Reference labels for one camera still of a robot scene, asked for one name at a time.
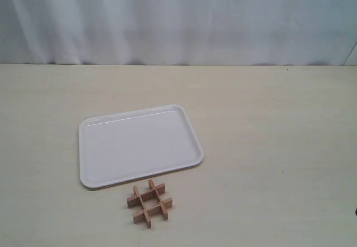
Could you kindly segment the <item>white rectangular plastic tray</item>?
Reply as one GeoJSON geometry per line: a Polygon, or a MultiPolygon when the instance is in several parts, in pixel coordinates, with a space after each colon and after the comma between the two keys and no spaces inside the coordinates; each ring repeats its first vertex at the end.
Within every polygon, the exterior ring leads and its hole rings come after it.
{"type": "Polygon", "coordinates": [[[175,104],[92,117],[78,127],[79,180],[88,189],[191,168],[204,151],[175,104]]]}

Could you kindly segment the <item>white curtain backdrop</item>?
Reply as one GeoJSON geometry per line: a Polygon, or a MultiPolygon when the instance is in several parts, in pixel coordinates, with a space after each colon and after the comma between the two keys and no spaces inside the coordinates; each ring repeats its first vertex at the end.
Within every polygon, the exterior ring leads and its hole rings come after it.
{"type": "Polygon", "coordinates": [[[1,0],[1,63],[355,65],[356,0],[1,0]]]}

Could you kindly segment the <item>notched wooden stick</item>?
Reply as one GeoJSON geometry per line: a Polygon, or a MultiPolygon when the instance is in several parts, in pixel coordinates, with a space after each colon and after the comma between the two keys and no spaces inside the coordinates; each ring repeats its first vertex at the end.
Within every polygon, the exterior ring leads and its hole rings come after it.
{"type": "Polygon", "coordinates": [[[158,201],[158,204],[160,205],[160,210],[161,210],[163,219],[168,220],[168,212],[167,212],[165,204],[163,203],[163,200],[160,197],[161,194],[159,193],[158,188],[155,186],[154,181],[152,179],[148,180],[148,184],[149,184],[150,189],[155,192],[155,197],[158,201]]]}
{"type": "Polygon", "coordinates": [[[156,199],[159,201],[161,199],[161,195],[165,193],[165,184],[162,183],[158,186],[155,186],[155,189],[150,189],[144,193],[140,193],[137,186],[133,186],[134,195],[127,198],[127,206],[128,208],[135,207],[137,205],[141,205],[142,202],[146,202],[148,200],[156,199]]]}
{"type": "Polygon", "coordinates": [[[139,189],[137,188],[137,186],[133,187],[133,192],[134,192],[134,195],[136,196],[136,199],[137,199],[139,205],[141,206],[141,208],[142,208],[142,210],[144,212],[144,218],[143,219],[141,219],[140,216],[139,217],[135,217],[135,214],[134,214],[133,215],[133,221],[134,221],[135,224],[138,224],[141,221],[145,221],[147,227],[150,229],[151,226],[152,226],[151,218],[148,215],[147,208],[146,208],[146,206],[144,204],[144,202],[148,200],[148,198],[147,198],[148,193],[147,192],[140,193],[139,189]]]}
{"type": "MultiPolygon", "coordinates": [[[[163,200],[163,205],[164,205],[165,209],[171,208],[172,204],[173,204],[172,197],[163,200]]],[[[158,204],[156,206],[153,206],[153,207],[151,207],[150,209],[147,210],[147,213],[148,213],[149,216],[157,215],[157,214],[160,214],[161,212],[162,211],[161,211],[160,204],[158,204]]],[[[135,213],[135,217],[139,217],[139,216],[141,217],[141,219],[144,218],[143,210],[138,211],[137,213],[135,213]]]]}

